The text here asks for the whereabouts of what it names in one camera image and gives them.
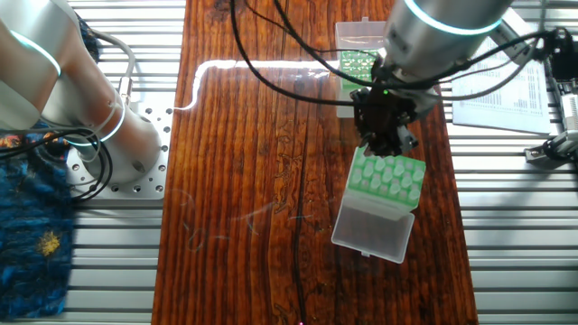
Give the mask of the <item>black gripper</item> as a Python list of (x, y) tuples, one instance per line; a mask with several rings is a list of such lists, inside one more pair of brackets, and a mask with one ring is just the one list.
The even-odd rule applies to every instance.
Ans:
[(406, 125), (417, 119), (413, 99), (400, 97), (390, 90), (358, 88), (352, 91), (354, 120), (365, 155), (398, 156), (419, 144)]

